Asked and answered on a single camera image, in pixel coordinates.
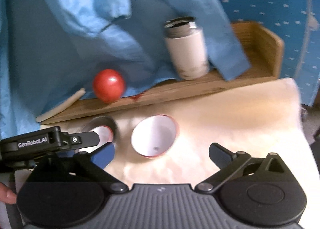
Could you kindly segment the person's left hand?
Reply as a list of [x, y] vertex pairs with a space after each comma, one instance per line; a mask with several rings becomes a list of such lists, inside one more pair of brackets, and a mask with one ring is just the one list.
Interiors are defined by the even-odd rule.
[[17, 195], [5, 184], [0, 183], [0, 202], [5, 204], [16, 204], [16, 199]]

